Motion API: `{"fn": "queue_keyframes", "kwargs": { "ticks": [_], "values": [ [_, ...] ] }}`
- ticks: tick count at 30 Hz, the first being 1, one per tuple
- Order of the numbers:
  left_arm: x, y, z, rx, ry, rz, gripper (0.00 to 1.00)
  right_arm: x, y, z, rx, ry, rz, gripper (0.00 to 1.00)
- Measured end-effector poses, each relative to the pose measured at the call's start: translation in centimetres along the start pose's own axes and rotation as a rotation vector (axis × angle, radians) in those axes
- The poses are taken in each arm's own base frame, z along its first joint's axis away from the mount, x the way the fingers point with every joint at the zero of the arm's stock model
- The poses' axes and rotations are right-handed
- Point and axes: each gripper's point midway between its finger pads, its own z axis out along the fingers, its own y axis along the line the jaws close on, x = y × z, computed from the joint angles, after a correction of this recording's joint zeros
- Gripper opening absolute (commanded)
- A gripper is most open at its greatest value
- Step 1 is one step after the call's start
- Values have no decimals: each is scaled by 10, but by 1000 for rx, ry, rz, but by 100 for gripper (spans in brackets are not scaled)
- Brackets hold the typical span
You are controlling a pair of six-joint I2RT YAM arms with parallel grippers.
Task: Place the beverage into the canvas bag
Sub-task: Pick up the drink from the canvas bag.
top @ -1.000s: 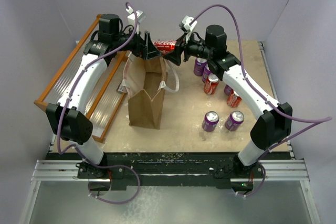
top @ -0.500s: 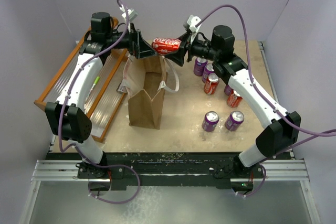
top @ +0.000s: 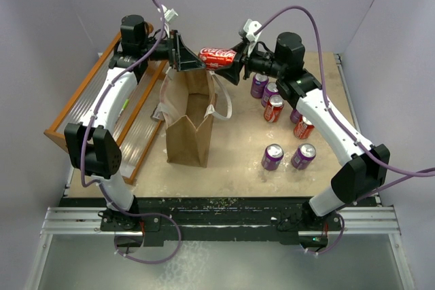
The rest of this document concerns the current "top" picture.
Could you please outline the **brown canvas tote bag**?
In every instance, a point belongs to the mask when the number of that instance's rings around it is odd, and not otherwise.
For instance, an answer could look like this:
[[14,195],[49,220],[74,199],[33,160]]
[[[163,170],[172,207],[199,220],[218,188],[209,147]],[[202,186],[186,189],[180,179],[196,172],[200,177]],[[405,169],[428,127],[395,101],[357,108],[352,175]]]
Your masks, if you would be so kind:
[[214,119],[232,117],[230,95],[213,71],[168,68],[156,112],[165,122],[167,162],[205,168]]

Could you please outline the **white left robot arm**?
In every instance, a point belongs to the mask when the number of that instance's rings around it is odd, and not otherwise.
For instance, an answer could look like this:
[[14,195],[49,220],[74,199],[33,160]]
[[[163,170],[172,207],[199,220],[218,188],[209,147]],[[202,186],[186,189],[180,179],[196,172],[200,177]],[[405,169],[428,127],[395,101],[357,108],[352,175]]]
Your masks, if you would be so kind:
[[79,122],[64,129],[70,161],[80,170],[82,186],[96,185],[101,190],[107,203],[105,217],[116,218],[124,230],[135,229],[140,221],[137,199],[120,172],[122,152],[113,137],[124,103],[151,60],[166,60],[176,71],[205,67],[179,32],[169,28],[176,17],[175,10],[166,11],[155,35],[142,16],[123,17],[103,86]]

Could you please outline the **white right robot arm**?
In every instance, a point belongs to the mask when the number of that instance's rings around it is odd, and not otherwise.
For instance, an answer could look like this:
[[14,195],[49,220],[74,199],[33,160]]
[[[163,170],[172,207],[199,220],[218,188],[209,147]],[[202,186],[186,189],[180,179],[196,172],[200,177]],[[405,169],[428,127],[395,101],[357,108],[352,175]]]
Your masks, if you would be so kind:
[[363,137],[324,95],[324,86],[304,67],[305,47],[296,33],[277,37],[275,49],[252,49],[248,40],[229,50],[203,48],[199,58],[208,69],[237,85],[251,73],[275,78],[278,93],[290,106],[307,118],[327,141],[341,169],[330,186],[304,206],[302,222],[317,230],[326,215],[369,194],[385,182],[390,152],[384,145],[373,145]]

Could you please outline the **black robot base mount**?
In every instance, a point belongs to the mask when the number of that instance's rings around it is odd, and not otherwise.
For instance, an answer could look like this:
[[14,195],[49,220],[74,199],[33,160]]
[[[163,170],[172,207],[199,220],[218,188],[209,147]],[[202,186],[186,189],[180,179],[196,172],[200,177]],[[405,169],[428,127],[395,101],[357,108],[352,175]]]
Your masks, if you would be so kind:
[[133,216],[110,211],[102,198],[63,198],[65,208],[96,208],[104,232],[144,232],[147,247],[167,240],[308,242],[299,232],[339,231],[334,213],[315,217],[306,197],[137,198]]

